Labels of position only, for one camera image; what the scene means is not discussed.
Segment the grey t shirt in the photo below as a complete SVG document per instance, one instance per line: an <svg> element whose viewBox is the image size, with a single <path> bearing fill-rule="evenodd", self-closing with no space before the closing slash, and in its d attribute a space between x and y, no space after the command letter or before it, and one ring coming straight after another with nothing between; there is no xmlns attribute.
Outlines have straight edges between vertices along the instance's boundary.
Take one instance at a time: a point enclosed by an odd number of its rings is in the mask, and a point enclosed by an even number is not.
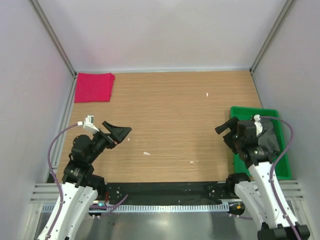
<svg viewBox="0 0 320 240"><path fill-rule="evenodd" d="M258 138L258 144L266 147L269 151L275 155L280 153L280 146L276 136L274 124L270 119L262 118L260 121L262 125L262 133Z"/></svg>

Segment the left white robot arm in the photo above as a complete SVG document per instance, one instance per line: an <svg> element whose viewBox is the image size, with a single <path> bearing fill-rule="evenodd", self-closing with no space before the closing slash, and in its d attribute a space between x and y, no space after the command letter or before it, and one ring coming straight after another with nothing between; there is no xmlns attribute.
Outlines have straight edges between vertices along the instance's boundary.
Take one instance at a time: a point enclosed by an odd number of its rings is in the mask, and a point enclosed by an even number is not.
<svg viewBox="0 0 320 240"><path fill-rule="evenodd" d="M82 127L92 137L82 134L74 138L61 181L54 173L51 152L47 153L49 172L59 195L49 220L38 236L39 240L73 240L93 201L101 200L106 195L105 179L93 174L93 162L105 149L113 149L122 143L132 128L114 126L106 121L102 125L108 132L98 129L93 116L88 115L84 121L67 127L68 130Z"/></svg>

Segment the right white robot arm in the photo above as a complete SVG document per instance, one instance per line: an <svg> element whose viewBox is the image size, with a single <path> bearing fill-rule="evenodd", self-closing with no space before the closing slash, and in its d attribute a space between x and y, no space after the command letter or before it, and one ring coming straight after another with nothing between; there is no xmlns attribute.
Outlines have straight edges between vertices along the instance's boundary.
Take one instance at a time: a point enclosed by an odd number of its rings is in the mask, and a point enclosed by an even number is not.
<svg viewBox="0 0 320 240"><path fill-rule="evenodd" d="M217 134L226 129L223 137L233 153L239 155L249 174L233 173L226 179L225 192L231 198L239 197L257 226L259 240L307 240L310 230L299 223L282 192L275 168L285 155L259 143L264 134L259 114L250 120L230 118L215 128Z"/></svg>

